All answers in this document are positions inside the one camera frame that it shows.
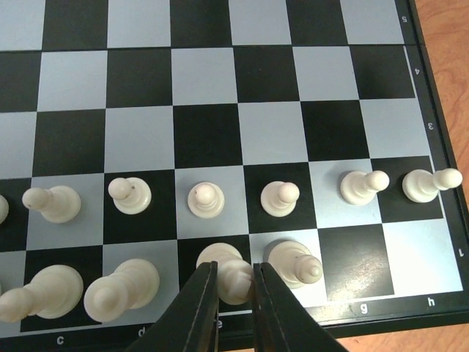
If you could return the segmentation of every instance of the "pawn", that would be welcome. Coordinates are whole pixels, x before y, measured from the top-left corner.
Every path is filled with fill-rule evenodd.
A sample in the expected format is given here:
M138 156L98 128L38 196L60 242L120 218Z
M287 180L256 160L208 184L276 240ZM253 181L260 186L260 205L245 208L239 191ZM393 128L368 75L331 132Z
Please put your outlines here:
M235 247L227 243L208 246L197 258L196 268L212 261L218 263L218 297L223 302L238 305L251 299L253 268Z
M29 210L39 211L44 219L54 224L74 219L81 209L80 196L67 186L30 188L23 194L23 204Z
M109 276L95 280L86 290L84 306L91 319L106 322L128 309L146 306L160 287L154 265L143 259L123 262Z
M389 176L383 171L369 174L352 171L341 181L340 192L350 204L365 205L374 199L377 192L384 191L388 186Z
M108 192L116 208L128 215L141 213L152 200L148 184L136 177L113 179L109 183Z
M203 182L195 185L188 195L191 212L203 219L216 217L225 205L225 196L216 184Z
M322 277L321 262L298 242L285 241L273 247L267 261L291 289L314 284Z
M7 200L0 194L0 224L7 218L9 209Z
M83 280L70 266L44 268L31 282L0 296L0 321L14 323L28 315L56 319L76 307L83 293Z
M426 170L413 170L405 175L402 190L407 198L417 203L434 200L439 191L456 188L462 183L462 174L456 169L436 171L432 175Z
M299 197L300 189L294 183L274 181L262 190L261 205L271 216L287 216L295 209Z

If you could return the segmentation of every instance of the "white chess piece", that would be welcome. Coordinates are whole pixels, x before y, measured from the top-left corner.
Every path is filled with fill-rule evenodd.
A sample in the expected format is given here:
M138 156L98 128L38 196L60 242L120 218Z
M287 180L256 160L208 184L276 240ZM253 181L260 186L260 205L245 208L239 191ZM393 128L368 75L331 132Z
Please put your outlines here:
M143 259L123 262L109 276L95 280L86 290L84 306L91 319L101 323L117 319L128 309L146 306L160 287L160 275Z
M300 189L291 182L274 181L267 184L261 193L261 205L271 216L289 215L300 197Z
M402 190L407 198L417 203L431 202L439 191L456 188L462 183L462 174L456 169L436 171L413 170L405 175Z
M191 212L203 219L211 219L221 213L225 205L225 196L216 184L203 182L195 185L188 195Z
M340 192L348 203L365 205L374 199L377 192L384 191L388 186L389 176L383 171L369 174L352 171L341 181Z
M39 211L44 219L54 224L74 219L81 209L80 196L67 186L30 188L23 194L23 204L29 210Z
M267 259L291 289L314 284L322 277L322 264L303 244L285 241L273 247Z
M196 268L212 261L218 263L218 297L223 302L238 305L251 299L254 271L235 247L227 243L208 246L200 252Z
M137 177L115 178L109 183L108 192L116 208L128 215L141 213L152 200L148 184Z
M7 218L9 210L7 200L0 194L0 224Z
M82 293L83 280L77 270L66 265L49 266L29 284L0 296L0 321L12 323L28 315L60 318L75 308Z

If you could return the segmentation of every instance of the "chessboard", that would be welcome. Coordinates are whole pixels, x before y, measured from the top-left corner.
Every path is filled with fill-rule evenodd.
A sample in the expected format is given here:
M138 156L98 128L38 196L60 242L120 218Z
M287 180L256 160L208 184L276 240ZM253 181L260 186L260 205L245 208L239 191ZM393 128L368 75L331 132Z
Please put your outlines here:
M160 288L107 323L83 298L60 318L0 322L0 350L124 348L219 242L249 263L279 241L308 247L323 276L292 292L336 337L468 322L462 189L426 203L402 190L414 169L457 168L444 121L411 0L1 1L1 291L50 265L86 290L133 258ZM345 202L341 179L374 170L387 189ZM117 210L117 177L149 185L145 211ZM273 181L300 189L288 216L261 206ZM188 208L200 182L223 190L213 219ZM72 221L23 205L54 186L80 195ZM221 302L221 349L251 347L252 324L249 303Z

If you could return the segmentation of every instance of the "chessboard square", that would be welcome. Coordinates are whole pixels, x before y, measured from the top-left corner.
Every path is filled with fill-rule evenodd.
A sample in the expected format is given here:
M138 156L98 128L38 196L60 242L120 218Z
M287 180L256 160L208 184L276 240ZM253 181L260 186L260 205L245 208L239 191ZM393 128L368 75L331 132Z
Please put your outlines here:
M37 110L40 52L0 53L0 112Z
M236 104L175 106L177 169L242 165Z
M414 98L402 45L350 46L360 99Z
M190 279L193 272L196 270L197 258L206 247L214 243L227 243L236 248L241 257L247 263L251 263L251 253L249 249L249 236L227 236L215 238L189 238L186 240L178 240L177 242L177 256L179 260L179 283L182 289L185 283ZM220 301L220 312L236 312L243 310L250 310L251 302L240 304L237 306L228 305Z
M108 52L108 108L172 104L171 50Z
M301 110L310 161L369 157L358 100L302 102Z
M106 245L103 247L103 275L112 274L120 264L131 259L148 260L156 267L160 277L158 292L145 307L129 309L116 320L104 323L103 326L154 323L179 293L175 240Z
M306 246L311 255L314 255L322 262L320 240L317 230L301 230L286 232L266 232L249 235L251 247L252 263L265 263L269 258L269 253L273 247L284 241L295 241ZM303 287L292 290L296 299L305 308L326 305L328 298L325 292L325 281L322 276L319 281L313 285L304 285Z
M24 284L30 283L34 275L51 265L67 265L77 270L83 279L83 293L88 286L102 276L103 247L86 246L61 249L43 249L26 253ZM57 319L43 319L37 315L21 321L21 332L92 326L98 323L85 312L83 296L69 313Z
M174 105L237 103L232 48L171 52Z
M23 286L26 252L0 253L1 291L5 293L13 288ZM20 322L7 323L0 321L0 338L17 336L20 333Z
M307 230L316 228L314 201L308 163L244 166L249 233ZM271 182L292 182L300 189L295 209L285 217L274 217L261 206L261 193Z
M291 46L234 48L234 66L240 103L300 100Z
M108 0L47 0L43 50L105 49Z
M352 171L372 172L372 163L369 159L309 163L318 229L381 223L376 197L361 206L351 205L342 197L341 181Z
M35 177L32 187L68 186L81 199L78 215L64 224L53 224L39 211L29 211L26 248L51 249L103 244L103 174Z
M417 99L361 100L360 106L371 158L430 154Z
M428 203L415 203L409 200L402 190L402 181L409 172L415 169L433 172L429 156L372 159L372 166L373 170L384 171L389 176L389 187L377 194L383 222L443 217L439 197Z
M176 170L177 238L218 237L248 233L242 166ZM188 195L198 183L216 184L225 197L224 209L213 219L201 219L188 207Z
M0 51L41 50L45 0L0 3Z
M148 208L135 215L117 210L109 196L109 183L117 177L137 177L152 192ZM176 239L174 170L121 172L104 176L104 244L164 241Z
M0 113L0 179L32 176L36 113Z
M105 120L105 110L38 113L33 175L103 172Z
M318 232L329 301L394 294L381 224Z
M26 249L29 211L21 198L30 188L30 178L0 180L0 194L8 202L8 215L0 225L0 256L2 252Z
M462 290L445 219L383 224L383 228L397 296Z
M106 107L106 51L43 53L38 111Z
M340 0L287 0L293 45L346 45Z
M228 0L170 0L173 48L220 48L232 44Z
M233 45L291 44L285 0L230 0Z
M170 45L169 0L110 0L108 48Z
M106 110L105 172L173 169L173 144L172 107Z
M357 100L348 46L293 48L300 99Z
M299 102L242 103L238 108L244 165L308 161Z
M340 2L350 45L404 44L395 0Z

